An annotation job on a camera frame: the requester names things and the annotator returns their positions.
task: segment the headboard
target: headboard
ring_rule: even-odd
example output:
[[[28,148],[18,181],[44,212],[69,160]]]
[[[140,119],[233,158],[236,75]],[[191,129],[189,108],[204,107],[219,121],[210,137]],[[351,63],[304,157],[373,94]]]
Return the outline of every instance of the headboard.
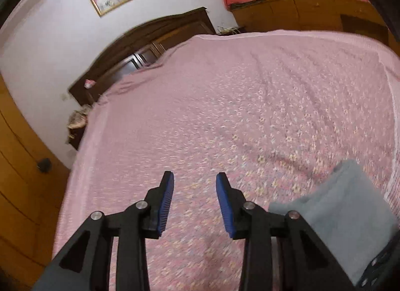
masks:
[[[141,24],[111,43],[69,92],[80,105],[98,100],[113,83],[135,69],[155,62],[168,48],[198,34],[215,34],[206,8],[166,16]],[[86,80],[96,83],[85,88]]]

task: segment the silver bolt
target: silver bolt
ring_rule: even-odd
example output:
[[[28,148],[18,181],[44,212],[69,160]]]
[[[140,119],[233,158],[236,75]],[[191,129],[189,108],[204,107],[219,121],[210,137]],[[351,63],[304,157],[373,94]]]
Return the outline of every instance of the silver bolt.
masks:
[[[136,203],[136,207],[139,210],[143,210],[144,208],[146,208],[148,206],[147,202],[145,200],[140,200],[139,202]]]
[[[291,218],[292,220],[297,220],[298,218],[300,218],[300,213],[297,211],[289,211],[289,218]]]
[[[255,208],[255,204],[253,203],[253,202],[245,202],[244,204],[243,204],[243,207],[246,209],[246,210],[252,210],[252,209],[254,209]]]
[[[100,219],[101,217],[103,216],[103,213],[101,213],[100,211],[94,211],[91,215],[90,215],[90,218],[92,219],[92,220],[98,220],[98,219]]]

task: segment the bed sheet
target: bed sheet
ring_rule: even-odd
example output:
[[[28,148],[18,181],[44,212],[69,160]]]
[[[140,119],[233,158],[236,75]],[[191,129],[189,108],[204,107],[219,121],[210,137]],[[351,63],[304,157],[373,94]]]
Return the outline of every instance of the bed sheet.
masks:
[[[175,175],[152,290],[235,290],[243,241],[225,232],[215,176],[265,209],[313,191],[353,158],[399,216],[400,60],[328,32],[195,36],[95,105],[61,209],[56,253],[95,210],[123,211]],[[115,283],[115,254],[111,289]]]

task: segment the headboard panel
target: headboard panel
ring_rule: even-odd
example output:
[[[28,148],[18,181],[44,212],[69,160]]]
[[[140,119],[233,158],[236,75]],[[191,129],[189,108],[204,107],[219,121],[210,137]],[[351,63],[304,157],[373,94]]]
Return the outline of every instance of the headboard panel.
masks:
[[[132,28],[97,57],[89,70],[70,86],[69,92],[80,105],[92,104],[123,76],[118,72],[122,66],[128,62],[136,68],[149,65],[166,49],[197,34],[215,34],[206,8],[158,18]],[[86,80],[97,83],[86,89]]]

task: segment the white wall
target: white wall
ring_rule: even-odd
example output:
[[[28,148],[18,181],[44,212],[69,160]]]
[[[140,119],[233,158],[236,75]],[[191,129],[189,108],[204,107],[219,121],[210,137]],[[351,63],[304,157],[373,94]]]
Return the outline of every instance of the white wall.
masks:
[[[132,0],[100,18],[89,0],[24,0],[0,31],[0,72],[28,123],[68,167],[65,95],[99,53],[130,28],[201,6],[214,27],[236,25],[223,0]]]

